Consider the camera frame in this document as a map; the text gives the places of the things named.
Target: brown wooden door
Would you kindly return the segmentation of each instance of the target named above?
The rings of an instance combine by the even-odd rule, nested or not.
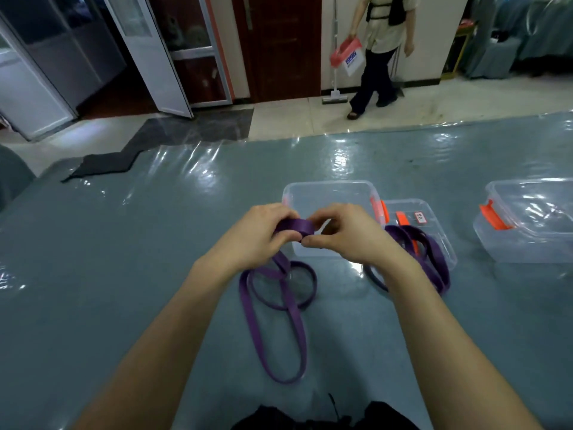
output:
[[[319,96],[321,0],[233,0],[233,9],[253,101]]]

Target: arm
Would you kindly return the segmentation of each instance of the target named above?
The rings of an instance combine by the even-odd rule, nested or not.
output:
[[[350,26],[350,32],[348,33],[349,38],[354,39],[356,37],[356,33],[358,33],[358,26],[360,25],[360,21],[362,21],[364,12],[366,12],[368,3],[369,0],[360,0],[356,5],[356,9],[354,10],[354,18],[352,19],[352,25]]]
[[[416,9],[406,12],[406,43],[404,44],[404,54],[406,57],[414,52],[414,31],[416,29]]]
[[[110,383],[82,412],[76,430],[168,429],[220,296],[242,270],[266,263],[296,231],[273,236],[298,218],[281,204],[256,206],[195,262],[189,276],[120,362]]]
[[[306,247],[327,248],[383,274],[396,306],[422,397],[436,429],[536,429],[541,426],[472,342],[418,262],[365,211],[333,204],[309,217],[322,235]]]

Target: dark pants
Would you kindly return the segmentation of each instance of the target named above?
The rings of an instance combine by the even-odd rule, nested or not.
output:
[[[366,50],[366,68],[362,74],[362,82],[358,93],[350,100],[352,111],[361,115],[372,98],[374,91],[378,92],[378,102],[387,104],[396,100],[396,91],[388,75],[388,62],[396,49],[387,53],[376,54]]]

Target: hand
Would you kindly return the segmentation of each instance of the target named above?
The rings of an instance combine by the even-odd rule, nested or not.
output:
[[[410,41],[406,41],[404,44],[404,54],[406,57],[410,57],[414,52],[414,43]]]
[[[320,235],[303,238],[303,246],[330,249],[348,261],[373,265],[381,272],[416,262],[359,205],[333,203],[308,218],[315,229],[320,229],[328,219],[330,222]]]
[[[233,274],[242,270],[261,267],[281,246],[289,241],[300,241],[303,236],[297,231],[273,232],[285,218],[300,218],[295,210],[282,203],[258,205],[235,223],[211,248],[204,258],[229,267]]]

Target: purple resistance band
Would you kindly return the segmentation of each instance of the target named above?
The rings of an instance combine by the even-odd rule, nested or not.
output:
[[[275,233],[284,231],[287,229],[292,229],[294,231],[300,232],[304,237],[312,235],[315,233],[314,225],[308,220],[303,219],[285,219],[282,220],[276,227]],[[441,295],[445,293],[450,287],[450,274],[446,260],[443,257],[440,245],[438,245],[435,240],[426,235],[423,231],[414,226],[404,225],[404,226],[386,226],[386,231],[394,238],[399,244],[401,244],[406,252],[410,253],[422,266],[422,269],[428,276],[428,279],[432,282],[438,293]],[[414,241],[419,241],[425,249],[423,255],[416,255],[414,251]],[[429,260],[432,267],[428,265],[426,260]],[[301,261],[289,261],[288,258],[282,253],[278,252],[273,256],[273,261],[278,267],[278,270],[274,270],[268,267],[259,267],[254,270],[245,270],[239,279],[239,294],[241,296],[241,302],[243,309],[245,311],[245,317],[247,318],[247,325],[249,326],[249,331],[251,337],[253,338],[254,348],[257,352],[258,358],[267,374],[278,383],[293,383],[298,381],[304,374],[306,370],[306,335],[304,333],[303,320],[300,316],[300,310],[307,308],[312,300],[316,296],[317,289],[317,277],[316,272],[312,267]],[[303,302],[297,303],[293,292],[288,287],[287,277],[290,273],[292,267],[301,267],[307,270],[311,274],[312,278],[312,293]],[[370,266],[364,266],[365,273],[369,278],[380,288],[388,291],[384,283],[376,277]],[[278,305],[268,300],[265,300],[254,288],[253,286],[253,274],[254,272],[263,274],[264,276],[276,279],[279,282],[281,288],[281,296],[283,298],[284,305]],[[269,308],[278,311],[287,311],[295,328],[295,336],[298,343],[298,348],[300,350],[300,366],[298,367],[298,372],[296,375],[289,379],[279,379],[271,371],[269,364],[267,362],[267,357],[265,356],[265,349],[262,345],[261,331],[258,327],[257,317],[255,316],[253,309],[253,302],[251,300],[249,291],[252,291],[255,297],[260,300],[263,304],[267,305]]]

